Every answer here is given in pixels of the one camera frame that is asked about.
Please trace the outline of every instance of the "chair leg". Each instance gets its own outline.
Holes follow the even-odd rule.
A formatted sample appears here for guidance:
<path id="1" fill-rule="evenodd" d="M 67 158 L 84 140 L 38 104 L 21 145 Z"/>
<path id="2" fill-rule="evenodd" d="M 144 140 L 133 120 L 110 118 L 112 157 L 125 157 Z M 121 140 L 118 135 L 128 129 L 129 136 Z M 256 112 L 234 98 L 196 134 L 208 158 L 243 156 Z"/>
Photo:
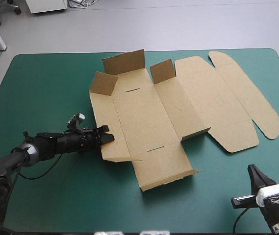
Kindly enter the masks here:
<path id="1" fill-rule="evenodd" d="M 12 4 L 8 4 L 8 3 L 3 3 L 3 4 L 1 4 L 1 6 L 5 6 L 5 7 L 13 7 L 13 8 L 20 8 L 19 6 L 12 5 Z"/>

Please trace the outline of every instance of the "cable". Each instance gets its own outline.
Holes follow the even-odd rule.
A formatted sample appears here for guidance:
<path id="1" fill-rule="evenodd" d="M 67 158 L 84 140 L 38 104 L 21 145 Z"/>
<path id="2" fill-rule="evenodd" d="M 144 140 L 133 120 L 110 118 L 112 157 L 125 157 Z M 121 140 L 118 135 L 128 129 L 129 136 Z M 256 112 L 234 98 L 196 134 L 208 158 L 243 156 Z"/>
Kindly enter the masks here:
<path id="1" fill-rule="evenodd" d="M 57 162 L 61 159 L 62 155 L 63 155 L 63 154 L 61 154 L 61 155 L 59 156 L 59 158 L 55 161 L 55 163 L 54 163 L 45 173 L 43 173 L 42 175 L 40 175 L 40 176 L 38 176 L 38 177 L 35 177 L 35 178 L 26 177 L 26 176 L 24 176 L 24 175 L 23 175 L 22 173 L 20 173 L 20 172 L 19 172 L 19 175 L 20 175 L 22 178 L 26 179 L 26 180 L 37 180 L 37 179 L 40 179 L 41 177 L 44 177 L 46 174 L 49 173 L 49 171 L 52 170 L 52 168 L 53 168 L 53 167 L 57 164 Z"/>
<path id="2" fill-rule="evenodd" d="M 239 221 L 239 219 L 243 216 L 243 214 L 245 214 L 247 211 L 249 210 L 249 208 L 246 208 L 242 213 L 240 213 L 240 215 L 238 216 L 238 218 L 236 219 L 234 226 L 233 226 L 233 233 L 232 235 L 235 235 L 235 229 L 236 229 L 236 225 L 237 222 Z"/>
<path id="3" fill-rule="evenodd" d="M 81 0 L 80 3 L 76 2 L 77 4 L 74 4 L 76 2 L 75 0 L 67 0 L 68 6 L 70 8 L 82 8 L 86 9 L 88 6 L 91 6 L 98 2 L 98 0 L 92 0 L 91 2 L 88 2 L 88 0 Z"/>

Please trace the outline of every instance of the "cardboard panel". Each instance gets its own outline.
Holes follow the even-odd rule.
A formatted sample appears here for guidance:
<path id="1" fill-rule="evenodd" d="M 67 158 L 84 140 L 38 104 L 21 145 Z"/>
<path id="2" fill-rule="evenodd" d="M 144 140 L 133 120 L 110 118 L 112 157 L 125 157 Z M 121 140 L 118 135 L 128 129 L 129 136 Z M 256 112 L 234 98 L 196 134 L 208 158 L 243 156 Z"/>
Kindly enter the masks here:
<path id="1" fill-rule="evenodd" d="M 115 140 L 101 146 L 102 158 L 113 162 L 135 161 L 130 156 L 126 139 L 116 112 L 113 98 L 108 95 L 89 93 L 97 126 L 108 125 Z"/>
<path id="2" fill-rule="evenodd" d="M 199 56 L 177 60 L 176 73 L 209 134 L 227 151 L 259 144 L 250 115 L 210 64 Z"/>
<path id="3" fill-rule="evenodd" d="M 139 156 L 133 162 L 138 184 L 142 191 L 198 173 L 194 170 L 179 142 Z"/>
<path id="4" fill-rule="evenodd" d="M 105 73 L 117 75 L 145 68 L 144 50 L 127 52 L 103 59 Z"/>
<path id="5" fill-rule="evenodd" d="M 156 84 L 155 89 L 181 141 L 210 129 L 200 120 L 176 77 Z"/>
<path id="6" fill-rule="evenodd" d="M 278 137 L 278 114 L 241 67 L 224 53 L 211 51 L 209 56 L 216 70 L 264 135 L 272 140 Z"/>
<path id="7" fill-rule="evenodd" d="M 186 140 L 192 136 L 207 132 L 190 103 L 184 89 L 176 78 L 172 60 L 166 60 L 150 67 L 154 87 L 171 120 L 178 138 Z"/>
<path id="8" fill-rule="evenodd" d="M 132 156 L 179 142 L 146 69 L 120 74 L 112 97 Z"/>

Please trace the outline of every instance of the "black cable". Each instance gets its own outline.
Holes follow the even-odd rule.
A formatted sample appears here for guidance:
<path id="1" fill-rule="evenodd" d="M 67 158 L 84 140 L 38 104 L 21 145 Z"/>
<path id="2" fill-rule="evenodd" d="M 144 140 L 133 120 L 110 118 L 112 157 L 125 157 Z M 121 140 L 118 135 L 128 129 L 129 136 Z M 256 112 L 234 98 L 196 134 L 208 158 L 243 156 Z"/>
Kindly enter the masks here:
<path id="1" fill-rule="evenodd" d="M 57 162 L 61 159 L 62 155 L 63 155 L 63 154 L 61 154 L 61 155 L 59 156 L 59 158 L 55 161 L 55 163 L 54 163 L 45 173 L 43 173 L 42 175 L 40 175 L 40 176 L 38 176 L 38 177 L 30 178 L 30 177 L 24 176 L 22 173 L 19 173 L 19 175 L 20 175 L 22 178 L 26 179 L 26 180 L 37 180 L 37 179 L 39 179 L 39 178 L 41 178 L 41 177 L 44 177 L 44 176 L 45 176 L 46 174 L 48 174 L 49 171 L 51 171 L 52 168 L 57 164 Z"/>
<path id="2" fill-rule="evenodd" d="M 242 213 L 239 214 L 238 218 L 236 219 L 236 221 L 234 223 L 232 235 L 235 235 L 235 229 L 236 229 L 237 222 L 243 216 L 243 214 L 245 214 L 248 210 L 249 210 L 249 208 L 246 208 Z"/>

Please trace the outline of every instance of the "desk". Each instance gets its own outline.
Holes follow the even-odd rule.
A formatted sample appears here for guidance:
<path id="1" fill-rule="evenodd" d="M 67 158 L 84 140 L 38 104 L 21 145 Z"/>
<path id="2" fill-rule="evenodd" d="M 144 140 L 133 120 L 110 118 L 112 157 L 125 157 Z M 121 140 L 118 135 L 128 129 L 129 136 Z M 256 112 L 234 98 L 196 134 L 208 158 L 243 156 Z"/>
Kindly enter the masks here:
<path id="1" fill-rule="evenodd" d="M 232 56 L 262 90 L 279 114 L 279 58 L 271 49 L 222 50 Z M 208 52 L 146 52 L 147 68 Z M 33 54 L 15 57 L 0 86 L 0 156 L 23 141 L 22 132 L 59 132 L 76 112 L 84 126 L 95 127 L 88 89 L 102 58 L 117 53 Z M 93 232 L 169 230 L 226 233 L 241 212 L 233 196 L 250 194 L 248 164 L 256 164 L 279 182 L 279 137 L 266 139 L 256 127 L 260 144 L 230 154 L 208 134 L 183 143 L 202 172 L 141 192 L 131 163 L 101 159 L 99 150 L 64 155 L 56 167 L 36 181 L 18 179 L 5 226 L 16 231 Z M 55 160 L 23 168 L 29 177 L 43 173 Z M 238 232 L 269 232 L 258 209 L 249 210 Z"/>

